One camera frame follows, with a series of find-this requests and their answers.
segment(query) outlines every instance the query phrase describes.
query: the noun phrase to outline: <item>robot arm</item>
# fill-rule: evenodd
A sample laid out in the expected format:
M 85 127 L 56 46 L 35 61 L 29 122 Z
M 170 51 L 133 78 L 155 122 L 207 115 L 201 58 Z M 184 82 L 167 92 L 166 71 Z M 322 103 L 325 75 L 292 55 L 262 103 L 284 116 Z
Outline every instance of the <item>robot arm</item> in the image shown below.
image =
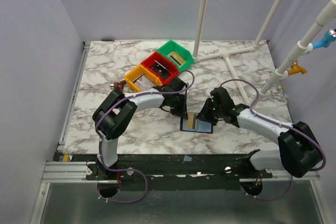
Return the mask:
M 117 162 L 117 147 L 119 136 L 124 133 L 134 113 L 150 108 L 161 108 L 169 106 L 172 115 L 187 119 L 186 94 L 165 94 L 182 90 L 186 85 L 178 77 L 175 77 L 169 84 L 161 87 L 154 87 L 146 92 L 160 92 L 162 94 L 145 94 L 135 97 L 136 94 L 124 94 L 119 90 L 113 90 L 102 104 L 97 108 L 92 118 L 97 125 L 103 115 L 118 101 L 125 97 L 134 96 L 111 111 L 99 125 L 99 131 L 103 136 L 102 155 L 105 164 L 110 167 Z
M 146 91 L 159 91 L 161 94 L 134 96 L 117 106 L 118 111 L 112 111 L 105 117 L 99 125 L 99 131 L 104 136 L 102 155 L 108 167 L 118 160 L 118 138 L 126 130 L 135 112 L 170 106 L 173 115 L 187 118 L 186 95 L 169 94 L 172 91 L 182 90 L 185 85 L 186 83 L 176 77 L 166 86 L 154 87 Z M 213 125 L 216 125 L 219 119 L 224 119 L 226 123 L 256 132 L 279 145 L 278 150 L 256 151 L 249 159 L 253 169 L 285 169 L 294 177 L 302 177 L 322 160 L 321 153 L 314 145 L 300 134 L 284 127 L 293 127 L 317 143 L 307 124 L 303 122 L 297 124 L 280 122 L 267 116 L 263 116 L 266 120 L 262 120 L 250 111 L 249 106 L 235 105 L 227 90 L 223 87 L 215 88 L 210 94 L 211 98 L 206 100 L 197 119 Z M 121 91 L 113 90 L 93 114 L 95 124 L 114 104 L 124 97 L 125 94 Z M 267 119 L 276 121 L 278 125 L 267 122 Z
M 294 177 L 302 177 L 322 160 L 321 153 L 313 144 L 285 127 L 290 126 L 317 143 L 307 124 L 280 122 L 260 113 L 259 117 L 256 117 L 249 106 L 235 105 L 223 87 L 215 88 L 210 94 L 211 98 L 206 100 L 201 112 L 197 115 L 199 120 L 216 125 L 218 119 L 224 119 L 226 123 L 256 132 L 279 145 L 278 150 L 258 151 L 251 157 L 250 162 L 256 170 L 285 169 Z

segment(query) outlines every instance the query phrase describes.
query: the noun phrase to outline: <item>white wall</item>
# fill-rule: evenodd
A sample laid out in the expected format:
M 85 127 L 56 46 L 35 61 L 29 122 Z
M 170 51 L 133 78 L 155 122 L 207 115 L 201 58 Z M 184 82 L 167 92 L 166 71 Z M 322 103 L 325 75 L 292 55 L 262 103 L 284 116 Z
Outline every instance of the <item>white wall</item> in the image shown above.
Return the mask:
M 61 0 L 82 40 L 194 39 L 200 0 Z M 208 0 L 201 39 L 255 39 L 274 0 Z M 292 0 L 282 0 L 265 39 Z
M 316 16 L 329 0 L 294 0 L 279 29 L 271 39 L 270 49 L 275 65 L 279 66 L 296 41 L 313 24 Z M 336 20 L 326 26 L 314 39 L 318 41 Z M 322 185 L 336 220 L 336 44 L 301 56 L 299 65 L 306 68 L 305 75 L 296 74 L 283 82 L 294 122 L 310 125 L 327 155 L 327 166 L 322 170 Z
M 60 0 L 0 0 L 1 223 L 29 223 L 82 47 Z

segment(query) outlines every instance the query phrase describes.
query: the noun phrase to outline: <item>blue pipe fitting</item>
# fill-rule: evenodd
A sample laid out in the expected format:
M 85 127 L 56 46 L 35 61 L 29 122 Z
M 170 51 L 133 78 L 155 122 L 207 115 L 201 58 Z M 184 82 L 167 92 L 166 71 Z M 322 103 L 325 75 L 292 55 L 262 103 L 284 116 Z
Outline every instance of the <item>blue pipe fitting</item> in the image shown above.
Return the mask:
M 321 39 L 319 42 L 312 43 L 313 49 L 317 49 L 320 47 L 329 47 L 331 42 L 336 40 L 336 29 L 330 28 L 325 34 L 324 38 Z

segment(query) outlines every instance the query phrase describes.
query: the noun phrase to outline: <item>marble tabletop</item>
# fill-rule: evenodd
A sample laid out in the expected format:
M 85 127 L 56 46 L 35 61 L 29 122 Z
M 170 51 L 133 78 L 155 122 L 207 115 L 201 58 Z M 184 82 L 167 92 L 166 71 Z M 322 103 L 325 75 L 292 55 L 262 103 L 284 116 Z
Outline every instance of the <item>marble tabletop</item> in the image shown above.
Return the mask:
M 193 51 L 193 41 L 176 41 Z M 70 119 L 64 153 L 98 153 L 98 135 L 95 133 L 92 115 L 111 92 L 110 83 L 121 81 L 124 75 L 155 52 L 166 41 L 128 40 L 114 42 L 95 41 L 90 45 L 85 68 L 80 81 L 74 111 Z M 251 46 L 251 41 L 204 41 L 200 43 L 199 57 L 225 49 Z M 254 52 L 230 56 L 239 77 L 261 88 L 274 71 L 273 61 L 265 41 Z M 199 112 L 210 91 L 232 75 L 222 58 L 196 62 L 190 70 L 195 74 L 195 84 L 187 96 L 187 110 Z M 191 81 L 188 73 L 180 78 Z M 243 84 L 250 100 L 254 90 Z M 243 99 L 234 84 L 225 88 L 234 102 Z M 255 109 L 281 121 L 291 121 L 280 84 L 271 88 L 271 96 L 260 101 Z M 120 154 L 226 154 L 248 153 L 255 149 L 274 150 L 277 145 L 246 129 L 236 128 L 225 122 L 214 127 L 213 134 L 180 131 L 180 118 L 160 109 L 136 113 L 127 130 L 119 138 Z

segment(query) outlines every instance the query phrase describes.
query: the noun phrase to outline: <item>orange bin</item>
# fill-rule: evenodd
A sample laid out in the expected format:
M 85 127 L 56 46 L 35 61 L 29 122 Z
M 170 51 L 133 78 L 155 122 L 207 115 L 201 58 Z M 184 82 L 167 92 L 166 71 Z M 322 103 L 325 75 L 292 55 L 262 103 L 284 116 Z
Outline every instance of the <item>orange bin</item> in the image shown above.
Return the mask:
M 134 81 L 139 78 L 141 75 L 146 76 L 151 82 L 155 84 L 155 86 L 162 86 L 162 82 L 159 80 L 157 76 L 155 76 L 152 72 L 150 72 L 147 68 L 145 68 L 143 65 L 138 65 L 136 68 L 134 68 L 131 72 L 126 74 L 124 76 L 125 80 L 128 83 L 128 87 L 131 90 L 134 90 L 136 92 L 141 92 L 144 90 L 141 90 Z

